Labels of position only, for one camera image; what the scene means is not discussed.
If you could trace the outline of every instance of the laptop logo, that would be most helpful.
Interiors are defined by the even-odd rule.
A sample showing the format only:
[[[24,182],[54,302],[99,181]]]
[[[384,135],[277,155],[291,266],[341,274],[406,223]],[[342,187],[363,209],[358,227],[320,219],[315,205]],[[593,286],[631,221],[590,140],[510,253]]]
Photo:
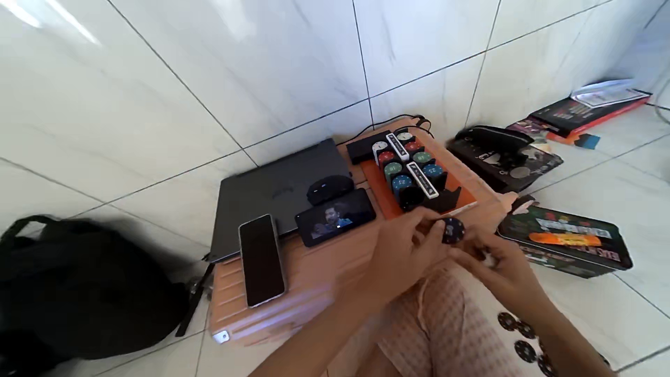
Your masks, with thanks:
[[[285,193],[292,193],[293,192],[293,187],[287,186],[287,187],[281,187],[277,189],[274,193],[272,193],[272,199],[276,199],[278,196],[285,194]]]

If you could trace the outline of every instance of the red book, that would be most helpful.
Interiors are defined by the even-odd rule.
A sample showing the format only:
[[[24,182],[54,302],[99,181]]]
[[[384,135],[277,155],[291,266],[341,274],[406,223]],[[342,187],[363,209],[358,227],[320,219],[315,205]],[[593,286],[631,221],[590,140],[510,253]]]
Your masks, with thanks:
[[[649,97],[592,109],[566,98],[544,107],[529,117],[542,121],[547,129],[563,138],[575,138],[587,129],[636,109],[647,103]]]

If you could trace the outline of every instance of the person's left hand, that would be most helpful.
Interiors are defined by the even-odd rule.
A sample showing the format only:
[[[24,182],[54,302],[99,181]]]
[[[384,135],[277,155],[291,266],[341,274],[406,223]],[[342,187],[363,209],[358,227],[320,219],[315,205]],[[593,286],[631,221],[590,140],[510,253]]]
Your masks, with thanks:
[[[360,289],[369,291],[384,305],[413,286],[438,253],[446,256],[444,221],[436,221],[439,218],[439,213],[417,207],[382,225]],[[417,228],[430,230],[424,236]]]

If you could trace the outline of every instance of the black power bank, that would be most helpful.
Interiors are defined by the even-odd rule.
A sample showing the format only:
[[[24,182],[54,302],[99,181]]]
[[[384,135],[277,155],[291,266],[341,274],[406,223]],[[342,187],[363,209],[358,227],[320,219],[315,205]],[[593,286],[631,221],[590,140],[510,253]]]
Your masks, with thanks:
[[[377,218],[364,188],[295,216],[305,246],[312,247]]]
[[[391,131],[376,133],[369,138],[347,144],[346,151],[349,153],[351,163],[357,165],[366,160],[373,160],[375,158],[373,144],[376,142],[387,142],[386,135],[389,133]]]

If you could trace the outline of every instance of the small black box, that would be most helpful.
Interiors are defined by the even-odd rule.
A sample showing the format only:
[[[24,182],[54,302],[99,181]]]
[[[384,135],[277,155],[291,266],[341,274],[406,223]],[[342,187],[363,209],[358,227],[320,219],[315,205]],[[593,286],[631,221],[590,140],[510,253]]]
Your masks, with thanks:
[[[347,144],[346,151],[349,153],[351,163],[357,165],[366,160],[373,160],[375,158],[373,144],[376,142],[387,142],[386,135],[389,133],[391,131],[376,133],[369,138]]]

